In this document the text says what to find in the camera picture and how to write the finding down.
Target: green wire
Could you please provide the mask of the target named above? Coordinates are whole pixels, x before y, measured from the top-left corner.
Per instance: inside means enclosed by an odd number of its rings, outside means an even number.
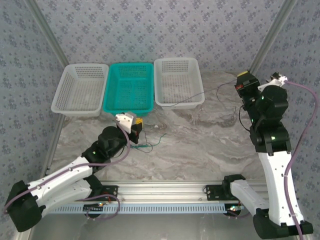
[[[158,142],[157,144],[155,144],[155,145],[151,145],[151,144],[150,144],[150,145],[148,145],[148,144],[144,144],[144,145],[131,146],[131,147],[132,147],[133,149],[155,147],[155,146],[157,146],[157,145],[159,145],[159,144],[160,144],[162,137],[163,137],[163,136],[165,136],[165,135],[166,135],[166,133],[165,133],[165,134],[163,134],[163,135],[159,138],[159,142]]]

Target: wallpaper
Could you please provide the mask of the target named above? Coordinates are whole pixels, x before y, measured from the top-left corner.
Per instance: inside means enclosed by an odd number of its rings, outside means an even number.
[[[40,177],[58,116],[50,107],[63,68],[23,0],[1,0],[0,9],[2,209],[12,183]],[[0,239],[12,239],[15,231],[1,213]]]
[[[270,79],[280,72],[289,81],[300,83],[320,93],[320,2],[299,0],[275,43],[260,67],[257,77]],[[313,96],[306,90],[286,86],[289,108],[283,123],[296,146],[315,107]],[[320,239],[320,115],[319,111],[292,167],[299,205],[313,223],[315,238]]]
[[[282,0],[36,0],[70,63],[250,66]]]

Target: white plastic basket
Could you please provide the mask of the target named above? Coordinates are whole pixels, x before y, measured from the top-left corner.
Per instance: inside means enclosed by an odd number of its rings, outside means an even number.
[[[109,67],[81,63],[65,67],[55,92],[51,110],[69,117],[100,115]]]
[[[154,61],[155,102],[165,109],[193,109],[205,101],[198,61],[193,57]]]

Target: yellow label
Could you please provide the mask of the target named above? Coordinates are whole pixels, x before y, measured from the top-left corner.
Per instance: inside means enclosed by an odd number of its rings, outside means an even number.
[[[142,128],[144,127],[144,121],[141,117],[135,119],[135,124],[142,124]]]
[[[240,77],[241,75],[244,75],[244,74],[246,74],[247,72],[248,72],[248,71],[244,71],[244,72],[238,74],[237,77]]]

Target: black cable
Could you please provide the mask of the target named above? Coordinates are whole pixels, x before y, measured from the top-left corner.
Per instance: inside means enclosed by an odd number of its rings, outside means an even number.
[[[266,116],[265,116],[265,115],[262,115],[262,116],[259,118],[259,120],[256,122],[256,124],[255,124],[255,126],[254,126],[254,131],[255,131],[255,132],[257,131],[259,125],[261,124],[261,122],[262,122],[264,119],[266,119]]]
[[[246,127],[243,125],[242,121],[241,121],[240,111],[241,111],[241,109],[243,109],[243,108],[244,108],[244,105],[242,105],[242,106],[239,108],[239,122],[240,122],[241,126],[242,126],[245,130],[247,130],[248,132],[250,132],[250,130],[249,130],[248,128],[246,128]]]
[[[150,150],[150,151],[143,151],[143,150],[140,149],[139,147],[134,147],[134,149],[137,149],[137,150],[139,150],[139,151],[141,151],[141,152],[143,152],[143,153],[145,153],[145,154],[149,154],[149,153],[151,153],[151,152],[153,151],[154,146],[148,142],[147,132],[146,132],[145,130],[142,130],[142,131],[144,132],[145,144],[146,144],[146,145],[149,145],[149,146],[151,147],[151,150]]]
[[[205,93],[210,92],[210,91],[213,91],[213,90],[215,90],[215,89],[219,89],[220,87],[222,87],[222,86],[224,86],[224,85],[232,84],[232,83],[234,83],[235,81],[236,81],[236,80],[232,80],[232,81],[223,83],[223,84],[219,85],[218,87],[215,87],[215,88],[212,88],[212,89],[209,89],[209,90],[206,90],[206,91],[197,93],[196,95],[193,95],[193,96],[191,96],[191,97],[188,97],[188,98],[186,98],[185,100],[179,101],[179,102],[177,102],[177,103],[175,103],[175,104],[173,104],[173,105],[170,105],[170,106],[162,106],[162,107],[163,107],[163,108],[173,107],[173,106],[178,105],[178,104],[180,104],[180,103],[183,103],[183,102],[185,102],[185,101],[187,101],[187,100],[189,100],[189,99],[192,99],[192,98],[194,98],[194,97],[196,97],[196,96],[198,96],[198,95],[200,95],[200,94],[205,94]]]
[[[114,157],[111,157],[111,158],[112,158],[112,159],[116,159],[116,158],[120,157],[121,154],[124,152],[125,147],[126,147],[126,145],[123,146],[122,151],[120,152],[120,154],[119,154],[118,156],[114,156]]]
[[[220,100],[219,96],[218,96],[218,92],[219,92],[219,89],[224,86],[224,85],[227,85],[227,84],[234,84],[235,81],[232,81],[232,82],[226,82],[226,83],[223,83],[221,85],[219,85],[216,89],[216,92],[215,92],[215,96],[216,96],[216,99],[224,106],[224,108],[226,108],[225,104]]]

